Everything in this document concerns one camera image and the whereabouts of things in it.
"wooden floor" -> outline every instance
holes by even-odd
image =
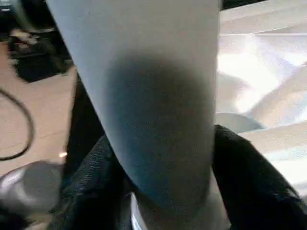
[[[30,110],[35,122],[34,144],[24,156],[0,162],[0,175],[33,161],[62,161],[69,129],[71,99],[75,69],[67,76],[26,83],[16,77],[7,59],[7,47],[0,44],[0,87],[13,94]],[[22,150],[27,138],[27,126],[21,112],[0,95],[0,157]]]

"black cloth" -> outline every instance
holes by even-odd
[[[304,230],[307,207],[244,138],[215,127],[213,171],[233,230]],[[49,230],[131,230],[126,176],[106,137],[66,183]]]
[[[93,105],[77,75],[75,97],[71,110],[71,128],[66,146],[67,157],[63,178],[69,179],[78,170],[82,160],[104,134]]]

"black cable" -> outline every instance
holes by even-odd
[[[21,110],[21,112],[24,114],[26,121],[27,121],[27,126],[29,128],[29,134],[28,134],[28,140],[27,140],[27,144],[25,146],[25,148],[12,155],[9,157],[0,157],[0,161],[9,161],[18,157],[23,156],[28,150],[29,148],[32,146],[33,141],[34,141],[34,122],[31,118],[30,112],[29,110],[24,106],[24,104],[20,101],[18,101],[14,96],[10,95],[8,92],[6,92],[5,90],[0,88],[0,94],[2,94],[4,97],[6,97],[7,99],[9,99],[14,105],[16,105],[17,108],[19,108]]]

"gray object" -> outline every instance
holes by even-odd
[[[60,182],[59,166],[33,162],[0,179],[0,202],[23,216],[47,214],[58,202]]]

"white pipe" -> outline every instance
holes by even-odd
[[[47,3],[127,175],[159,207],[203,223],[219,1]]]

